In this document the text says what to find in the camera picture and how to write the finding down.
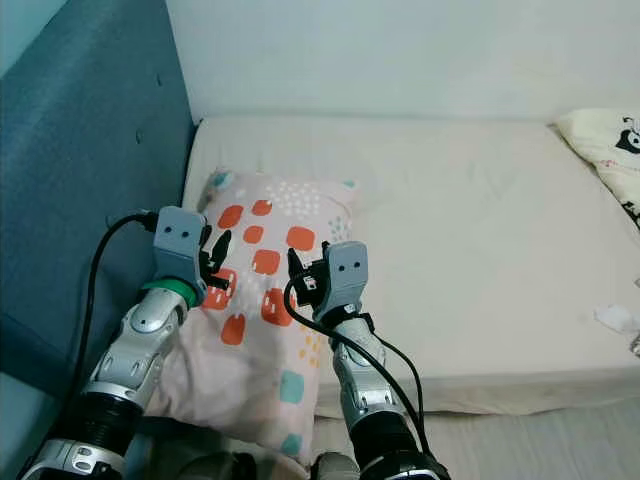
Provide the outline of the white tissue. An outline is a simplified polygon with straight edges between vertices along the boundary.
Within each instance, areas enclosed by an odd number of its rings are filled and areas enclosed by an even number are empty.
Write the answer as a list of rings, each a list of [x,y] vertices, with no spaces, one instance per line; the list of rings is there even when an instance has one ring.
[[[626,307],[620,305],[608,305],[605,307],[595,308],[595,320],[608,326],[620,334],[637,334],[640,333],[640,317],[632,314]]]

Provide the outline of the grey robot leg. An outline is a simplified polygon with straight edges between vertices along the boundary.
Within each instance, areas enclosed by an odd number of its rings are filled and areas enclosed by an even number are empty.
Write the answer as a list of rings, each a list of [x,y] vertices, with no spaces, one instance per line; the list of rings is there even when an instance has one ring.
[[[340,452],[324,452],[311,466],[310,480],[360,480],[360,466]]]
[[[248,453],[206,454],[180,467],[175,480],[257,480],[256,460]]]

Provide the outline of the grey robot left leg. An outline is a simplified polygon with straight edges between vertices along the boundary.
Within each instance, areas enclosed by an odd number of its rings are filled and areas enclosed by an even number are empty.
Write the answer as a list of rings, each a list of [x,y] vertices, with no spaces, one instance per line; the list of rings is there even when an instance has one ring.
[[[257,480],[256,460],[248,453],[206,454],[180,467],[175,480]]]

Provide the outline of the pink patterned pillow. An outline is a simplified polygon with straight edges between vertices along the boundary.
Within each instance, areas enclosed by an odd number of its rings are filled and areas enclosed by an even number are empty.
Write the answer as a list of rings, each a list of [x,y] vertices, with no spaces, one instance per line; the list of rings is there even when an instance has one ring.
[[[216,169],[196,209],[215,236],[230,233],[219,276],[188,312],[147,416],[210,428],[294,461],[310,457],[320,364],[329,348],[285,311],[288,257],[319,260],[323,243],[351,237],[357,189]]]

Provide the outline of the beige mattress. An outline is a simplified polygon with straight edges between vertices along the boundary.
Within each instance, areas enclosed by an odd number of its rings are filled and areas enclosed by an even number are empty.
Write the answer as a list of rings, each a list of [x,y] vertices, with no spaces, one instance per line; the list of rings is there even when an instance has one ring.
[[[209,116],[186,205],[216,169],[351,180],[364,308],[429,411],[525,415],[640,398],[640,229],[543,122]]]

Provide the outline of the grey robot right leg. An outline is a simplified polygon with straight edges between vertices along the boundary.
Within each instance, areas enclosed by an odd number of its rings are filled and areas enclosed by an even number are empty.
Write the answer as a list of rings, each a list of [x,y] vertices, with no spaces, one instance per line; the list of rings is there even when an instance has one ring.
[[[311,466],[310,480],[360,480],[360,466],[340,452],[324,452]]]

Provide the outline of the teal upholstered headboard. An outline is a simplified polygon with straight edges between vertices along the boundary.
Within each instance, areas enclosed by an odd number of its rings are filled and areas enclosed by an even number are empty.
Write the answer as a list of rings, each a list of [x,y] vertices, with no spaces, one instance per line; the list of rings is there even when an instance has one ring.
[[[113,221],[178,205],[195,134],[165,0],[67,0],[1,78],[1,370],[72,372]]]

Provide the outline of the cream cartoon print quilt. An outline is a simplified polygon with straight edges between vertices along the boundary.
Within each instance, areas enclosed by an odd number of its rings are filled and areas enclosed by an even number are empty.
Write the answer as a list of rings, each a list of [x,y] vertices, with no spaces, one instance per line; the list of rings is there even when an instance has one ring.
[[[605,187],[640,229],[640,108],[588,108],[554,120],[559,136],[594,166]]]

